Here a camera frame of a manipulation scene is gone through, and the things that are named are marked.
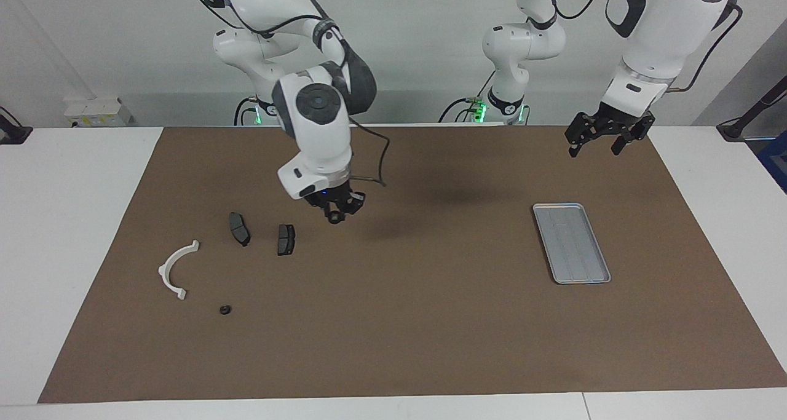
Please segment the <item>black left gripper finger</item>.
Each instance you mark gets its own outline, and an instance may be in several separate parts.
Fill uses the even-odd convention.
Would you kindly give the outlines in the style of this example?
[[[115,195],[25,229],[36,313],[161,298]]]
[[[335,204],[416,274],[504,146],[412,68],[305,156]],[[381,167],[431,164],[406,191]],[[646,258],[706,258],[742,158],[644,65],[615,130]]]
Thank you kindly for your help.
[[[566,128],[566,140],[569,143],[569,154],[577,157],[586,143],[598,139],[606,131],[606,122],[598,121],[598,117],[578,113]]]
[[[615,154],[615,156],[619,156],[627,145],[635,141],[643,140],[654,122],[654,115],[645,115],[633,125],[621,126],[618,137],[611,147],[612,153]]]

